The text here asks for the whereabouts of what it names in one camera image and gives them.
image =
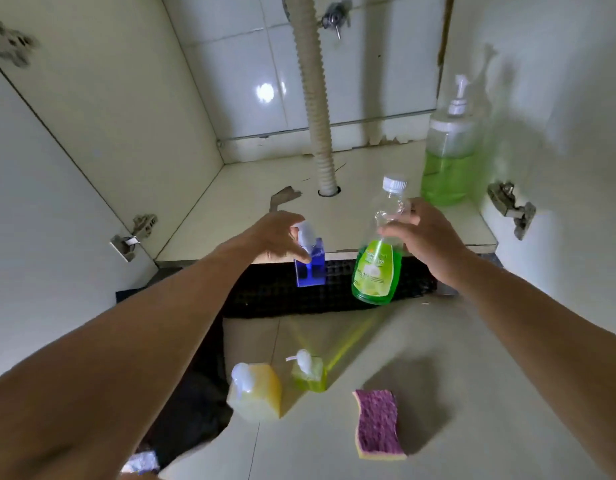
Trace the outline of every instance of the cabinet hinge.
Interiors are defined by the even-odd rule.
[[[132,229],[132,235],[127,237],[121,237],[119,234],[115,235],[110,244],[112,247],[125,259],[130,262],[134,259],[134,249],[136,245],[143,242],[152,233],[152,228],[157,223],[157,216],[154,214],[145,214],[143,216],[136,216],[132,222],[134,222],[134,229]]]
[[[0,58],[10,60],[17,67],[30,65],[29,55],[38,46],[31,35],[8,29],[0,21]]]
[[[495,182],[488,185],[488,196],[495,209],[502,216],[512,217],[515,220],[515,237],[521,241],[526,235],[537,209],[530,202],[526,202],[525,205],[518,207],[513,194],[514,190],[515,185],[512,182],[506,182],[505,184]]]

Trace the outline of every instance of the green label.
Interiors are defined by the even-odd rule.
[[[359,259],[353,284],[367,296],[388,296],[393,276],[392,246],[373,241]]]

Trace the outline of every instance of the person's left hand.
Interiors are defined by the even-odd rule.
[[[309,263],[310,255],[296,241],[298,229],[293,227],[294,224],[304,220],[301,214],[293,214],[285,210],[270,212],[244,231],[241,236],[248,239],[268,257],[289,256],[303,263]]]

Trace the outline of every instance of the purple sponge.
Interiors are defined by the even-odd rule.
[[[359,404],[355,444],[364,460],[405,460],[397,438],[397,401],[389,390],[352,393]]]

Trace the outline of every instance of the bottle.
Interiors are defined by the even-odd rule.
[[[476,119],[466,114],[468,79],[456,76],[457,97],[430,117],[421,196],[433,205],[452,205],[470,191],[478,143]]]
[[[296,387],[313,392],[326,390],[326,370],[321,357],[312,356],[306,349],[301,349],[297,355],[286,357],[286,361],[289,360],[296,360],[292,364],[292,379]]]
[[[228,405],[249,422],[281,417],[281,383],[267,363],[238,363],[232,369]]]
[[[299,245],[306,250],[312,260],[304,264],[294,260],[294,270],[297,275],[297,286],[314,286],[326,284],[326,251],[323,241],[316,237],[312,226],[307,221],[294,225],[299,228]]]
[[[380,235],[378,228],[410,212],[410,201],[404,197],[407,184],[403,177],[384,177],[384,192],[373,200],[373,221],[357,255],[352,294],[372,305],[390,303],[397,289],[403,243]]]

